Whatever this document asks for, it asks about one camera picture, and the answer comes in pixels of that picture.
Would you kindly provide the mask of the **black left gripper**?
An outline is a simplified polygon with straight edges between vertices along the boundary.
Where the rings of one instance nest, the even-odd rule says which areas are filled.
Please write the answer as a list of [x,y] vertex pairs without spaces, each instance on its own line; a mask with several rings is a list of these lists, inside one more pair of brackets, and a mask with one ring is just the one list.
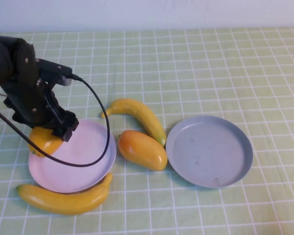
[[4,103],[15,111],[16,122],[51,129],[62,141],[70,140],[79,121],[60,107],[52,91],[65,79],[65,66],[37,59],[34,46],[24,39],[3,39],[2,78]]

